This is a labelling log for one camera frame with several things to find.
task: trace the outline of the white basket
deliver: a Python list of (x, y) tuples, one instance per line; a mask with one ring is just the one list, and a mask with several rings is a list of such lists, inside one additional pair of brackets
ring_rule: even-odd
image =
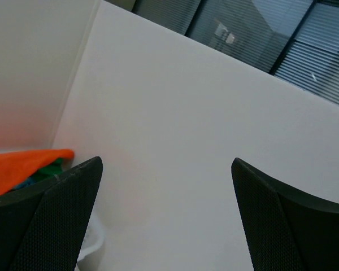
[(98, 250), (104, 243), (104, 230), (98, 216), (92, 212), (88, 227), (86, 228), (83, 243), (80, 248), (77, 261)]

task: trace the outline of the white panel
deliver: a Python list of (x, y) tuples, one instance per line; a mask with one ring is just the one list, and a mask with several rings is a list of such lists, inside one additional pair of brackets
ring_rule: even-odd
[(0, 0), (0, 149), (49, 146), (95, 3)]
[(339, 107), (105, 2), (54, 147), (104, 161), (100, 271), (252, 270), (237, 156), (339, 202)]

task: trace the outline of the window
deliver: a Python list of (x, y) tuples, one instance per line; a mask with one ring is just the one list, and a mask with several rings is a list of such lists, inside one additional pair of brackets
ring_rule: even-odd
[(137, 0), (133, 12), (339, 104), (339, 0)]

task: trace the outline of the green object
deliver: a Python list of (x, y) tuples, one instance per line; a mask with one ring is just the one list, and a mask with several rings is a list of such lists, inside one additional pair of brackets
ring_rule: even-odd
[(34, 182), (40, 182), (54, 175), (61, 174), (63, 172), (62, 163), (63, 158), (58, 158), (46, 167), (39, 169), (30, 177), (34, 180)]

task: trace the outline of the orange cloth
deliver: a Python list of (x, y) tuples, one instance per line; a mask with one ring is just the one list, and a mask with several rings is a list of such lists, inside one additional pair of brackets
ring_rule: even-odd
[(57, 158), (73, 159), (72, 150), (18, 151), (0, 154), (0, 195), (22, 183)]

